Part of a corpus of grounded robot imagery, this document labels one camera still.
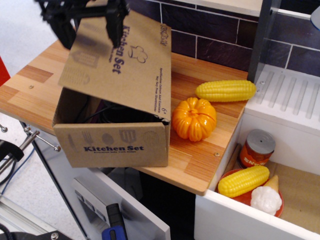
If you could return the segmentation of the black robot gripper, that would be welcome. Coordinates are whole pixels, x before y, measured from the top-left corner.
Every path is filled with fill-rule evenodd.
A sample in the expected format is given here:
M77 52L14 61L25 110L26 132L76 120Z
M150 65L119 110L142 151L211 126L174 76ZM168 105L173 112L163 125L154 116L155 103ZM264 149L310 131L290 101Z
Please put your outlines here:
M68 50L76 39L76 31L68 21L82 18L106 18L106 30L113 47L118 48L123 36L123 21L129 14L124 0L108 0L107 3L90 5L88 0L37 0L41 15Z

